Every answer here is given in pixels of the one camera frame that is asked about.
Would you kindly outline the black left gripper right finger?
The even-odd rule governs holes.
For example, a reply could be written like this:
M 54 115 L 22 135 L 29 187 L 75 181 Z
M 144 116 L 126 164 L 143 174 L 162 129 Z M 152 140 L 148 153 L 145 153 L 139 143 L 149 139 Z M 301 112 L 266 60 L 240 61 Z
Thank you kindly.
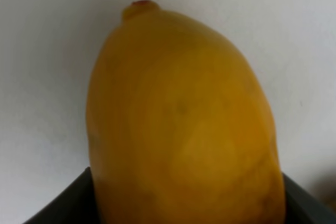
M 312 197 L 286 174 L 283 174 L 286 193 L 285 224 L 335 224 L 335 213 Z

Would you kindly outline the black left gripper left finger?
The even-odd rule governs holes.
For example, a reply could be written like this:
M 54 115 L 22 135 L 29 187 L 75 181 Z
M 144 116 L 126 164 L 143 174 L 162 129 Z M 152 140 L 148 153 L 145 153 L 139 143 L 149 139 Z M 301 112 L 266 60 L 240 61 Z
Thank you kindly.
M 100 222 L 89 167 L 61 194 L 26 221 L 27 224 Z

